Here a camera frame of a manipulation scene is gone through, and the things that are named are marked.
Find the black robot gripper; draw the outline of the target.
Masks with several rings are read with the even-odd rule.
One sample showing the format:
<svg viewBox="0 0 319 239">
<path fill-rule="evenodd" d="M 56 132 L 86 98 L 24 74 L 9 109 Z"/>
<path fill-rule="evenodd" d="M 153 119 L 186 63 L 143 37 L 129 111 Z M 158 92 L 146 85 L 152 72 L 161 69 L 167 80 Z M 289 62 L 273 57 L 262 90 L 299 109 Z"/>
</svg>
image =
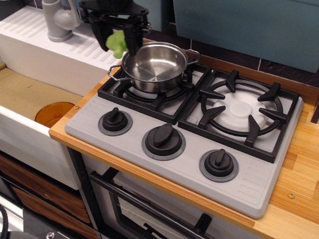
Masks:
<svg viewBox="0 0 319 239">
<path fill-rule="evenodd" d="M 149 11 L 132 0 L 82 0 L 83 21 L 92 31 L 104 51 L 106 42 L 113 34 L 113 28 L 124 29 L 126 46 L 131 56 L 135 56 L 143 46 L 143 31 L 151 29 L 148 21 Z"/>
</svg>

